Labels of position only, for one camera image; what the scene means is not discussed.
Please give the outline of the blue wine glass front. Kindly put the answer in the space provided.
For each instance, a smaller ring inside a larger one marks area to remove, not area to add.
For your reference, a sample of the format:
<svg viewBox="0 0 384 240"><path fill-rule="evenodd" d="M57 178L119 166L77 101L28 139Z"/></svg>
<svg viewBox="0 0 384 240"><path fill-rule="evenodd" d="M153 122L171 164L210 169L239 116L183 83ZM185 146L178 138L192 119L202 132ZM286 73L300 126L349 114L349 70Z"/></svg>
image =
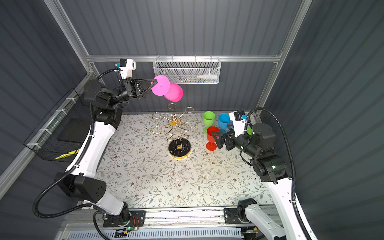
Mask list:
<svg viewBox="0 0 384 240"><path fill-rule="evenodd" d="M222 133L225 133L228 129L228 125L231 124L230 116L228 114L219 115L218 125Z"/></svg>

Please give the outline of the red wine glass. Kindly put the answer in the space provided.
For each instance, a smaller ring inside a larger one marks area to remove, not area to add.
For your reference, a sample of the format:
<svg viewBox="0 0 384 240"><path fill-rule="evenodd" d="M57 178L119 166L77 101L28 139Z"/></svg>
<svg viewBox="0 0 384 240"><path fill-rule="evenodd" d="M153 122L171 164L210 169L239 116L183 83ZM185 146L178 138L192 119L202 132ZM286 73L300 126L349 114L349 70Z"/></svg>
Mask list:
<svg viewBox="0 0 384 240"><path fill-rule="evenodd" d="M206 148L209 151L215 151L217 149L217 145L216 145L216 141L214 139L214 136L217 137L218 135L213 134L213 132L220 132L220 129L217 127L209 127L207 129L207 139L209 142L206 144Z"/></svg>

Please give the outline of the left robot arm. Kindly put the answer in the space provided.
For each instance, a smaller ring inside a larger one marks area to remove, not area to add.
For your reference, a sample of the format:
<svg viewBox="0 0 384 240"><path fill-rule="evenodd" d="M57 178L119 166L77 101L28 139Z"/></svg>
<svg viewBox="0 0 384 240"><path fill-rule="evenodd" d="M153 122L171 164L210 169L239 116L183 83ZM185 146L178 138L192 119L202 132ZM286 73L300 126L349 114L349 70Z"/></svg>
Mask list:
<svg viewBox="0 0 384 240"><path fill-rule="evenodd" d="M107 145L121 122L123 110L118 106L145 97L157 80L126 78L120 84L118 88L109 89L97 80L86 83L84 99L92 110L90 130L67 168L69 174L57 173L55 180L68 197L83 200L88 207L128 221L131 217L128 205L111 194L106 183L95 176Z"/></svg>

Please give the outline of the pink wine glass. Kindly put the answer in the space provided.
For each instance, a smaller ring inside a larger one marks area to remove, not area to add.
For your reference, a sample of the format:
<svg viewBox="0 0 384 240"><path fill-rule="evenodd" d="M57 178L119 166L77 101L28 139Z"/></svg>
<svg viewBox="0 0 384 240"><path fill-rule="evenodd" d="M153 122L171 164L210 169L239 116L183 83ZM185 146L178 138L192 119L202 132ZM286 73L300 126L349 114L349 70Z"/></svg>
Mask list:
<svg viewBox="0 0 384 240"><path fill-rule="evenodd" d="M171 83L164 75L154 77L157 83L152 87L152 92L156 96L163 96L171 102L178 102L183 98L184 91L181 86Z"/></svg>

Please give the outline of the light green wine glass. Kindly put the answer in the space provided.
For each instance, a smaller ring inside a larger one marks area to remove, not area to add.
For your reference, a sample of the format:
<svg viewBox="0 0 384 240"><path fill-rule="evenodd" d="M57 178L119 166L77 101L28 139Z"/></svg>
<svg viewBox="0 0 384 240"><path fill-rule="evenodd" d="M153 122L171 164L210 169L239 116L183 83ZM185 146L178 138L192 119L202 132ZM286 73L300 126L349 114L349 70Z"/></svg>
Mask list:
<svg viewBox="0 0 384 240"><path fill-rule="evenodd" d="M208 111L203 114L203 123L205 125L203 129L203 134L207 134L209 127L212 127L215 122L216 114L214 112Z"/></svg>

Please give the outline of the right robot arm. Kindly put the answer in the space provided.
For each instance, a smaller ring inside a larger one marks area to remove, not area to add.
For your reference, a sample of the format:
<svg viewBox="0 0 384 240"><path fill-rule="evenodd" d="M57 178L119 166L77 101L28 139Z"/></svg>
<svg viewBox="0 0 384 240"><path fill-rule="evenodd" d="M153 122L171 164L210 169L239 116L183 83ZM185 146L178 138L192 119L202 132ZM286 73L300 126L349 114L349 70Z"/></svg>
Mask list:
<svg viewBox="0 0 384 240"><path fill-rule="evenodd" d="M276 205L282 224L279 225L262 211L254 199L240 201L237 217L241 222L253 223L268 240L315 240L317 237L310 227L304 211L294 193L293 171L274 151L276 135L271 126L265 123L253 125L252 134L235 136L234 129L227 133L210 130L220 149L238 148L250 156L249 165L260 177Z"/></svg>

